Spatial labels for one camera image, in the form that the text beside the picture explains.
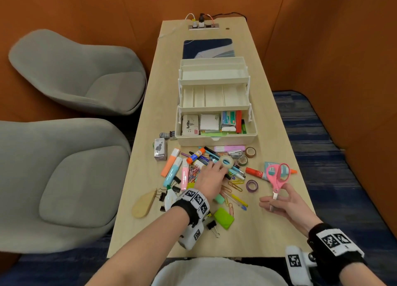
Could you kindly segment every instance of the table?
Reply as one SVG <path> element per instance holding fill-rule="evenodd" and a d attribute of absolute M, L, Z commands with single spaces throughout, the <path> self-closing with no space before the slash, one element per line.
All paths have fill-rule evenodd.
<path fill-rule="evenodd" d="M 302 175 L 298 168 L 287 133 L 275 104 L 269 83 L 252 40 L 248 25 L 243 17 L 217 18 L 217 30 L 188 30 L 190 20 L 163 21 L 160 34 L 168 34 L 158 40 L 152 70 L 146 90 L 142 113 L 136 132 L 131 159 L 124 183 L 123 193 L 108 251 L 111 257 L 128 240 L 148 224 L 158 218 L 162 202 L 155 199 L 145 218 L 136 219 L 131 209 L 138 198 L 162 186 L 160 176 L 166 162 L 157 162 L 153 157 L 152 143 L 160 132 L 175 128 L 176 107 L 178 104 L 178 69 L 182 58 L 184 40 L 231 38 L 236 56 L 243 56 L 251 75 L 250 101 L 258 129 L 257 139 L 250 145 L 257 151 L 255 158 L 249 159 L 248 167 L 263 171 L 264 161 L 285 162 L 298 174 L 291 175 L 290 183 L 313 209 Z M 168 140 L 168 155 L 177 141 Z M 182 147 L 182 152 L 197 151 L 197 147 Z M 283 257 L 287 245 L 297 245 L 308 251 L 306 238 L 287 219 L 268 213 L 258 206 L 259 197 L 272 195 L 271 185 L 262 179 L 247 175 L 246 180 L 259 183 L 255 193 L 233 191 L 248 203 L 247 211 L 234 208 L 235 221 L 224 230 L 219 224 L 219 239 L 212 231 L 205 231 L 191 251 L 175 244 L 168 257 Z M 212 203 L 214 212 L 219 207 Z"/>

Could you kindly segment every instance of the hand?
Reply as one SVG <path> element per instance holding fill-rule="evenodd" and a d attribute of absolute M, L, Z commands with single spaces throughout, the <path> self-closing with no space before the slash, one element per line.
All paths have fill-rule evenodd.
<path fill-rule="evenodd" d="M 203 193 L 209 202 L 221 191 L 222 180 L 227 173 L 227 168 L 221 166 L 222 162 L 214 164 L 210 161 L 197 176 L 195 189 Z"/>
<path fill-rule="evenodd" d="M 275 200 L 273 196 L 264 196 L 259 198 L 259 206 L 267 211 L 270 211 L 270 205 L 276 207 L 273 213 L 287 218 L 298 231 L 308 237 L 309 231 L 322 221 L 289 183 L 285 183 L 282 188 L 287 191 L 288 197 L 278 195 Z"/>

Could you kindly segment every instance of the scissors blade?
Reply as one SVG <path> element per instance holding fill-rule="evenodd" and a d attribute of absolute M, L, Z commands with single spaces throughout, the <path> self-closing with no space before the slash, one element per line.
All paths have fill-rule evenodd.
<path fill-rule="evenodd" d="M 278 193 L 273 192 L 273 199 L 277 200 L 277 197 L 278 197 Z M 269 211 L 273 212 L 274 211 L 274 206 L 270 205 L 270 210 Z"/>

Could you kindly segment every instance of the white cable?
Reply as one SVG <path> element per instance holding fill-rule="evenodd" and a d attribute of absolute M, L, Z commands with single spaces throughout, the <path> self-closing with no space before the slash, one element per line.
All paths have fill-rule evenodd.
<path fill-rule="evenodd" d="M 171 30 L 171 32 L 169 32 L 169 33 L 167 33 L 167 34 L 160 35 L 160 36 L 157 38 L 157 41 L 158 41 L 160 38 L 163 38 L 163 37 L 165 37 L 165 36 L 171 35 L 172 33 L 174 33 L 174 32 L 176 31 L 176 29 L 179 29 L 179 28 L 182 26 L 182 24 L 185 23 L 185 20 L 189 17 L 189 15 L 192 15 L 194 21 L 196 21 L 195 15 L 194 15 L 193 13 L 189 13 L 188 15 L 186 15 L 185 19 L 181 22 L 181 24 L 180 24 L 179 26 L 173 28 L 173 29 Z"/>

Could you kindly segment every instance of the gray chair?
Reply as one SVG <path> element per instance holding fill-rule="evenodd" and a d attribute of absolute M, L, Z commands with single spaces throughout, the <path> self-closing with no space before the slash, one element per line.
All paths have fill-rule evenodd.
<path fill-rule="evenodd" d="M 130 155 L 103 119 L 0 121 L 0 251 L 51 253 L 103 236 Z"/>
<path fill-rule="evenodd" d="M 47 97 L 81 112 L 128 115 L 145 95 L 145 69 L 127 47 L 84 45 L 36 30 L 11 48 L 8 59 Z"/>

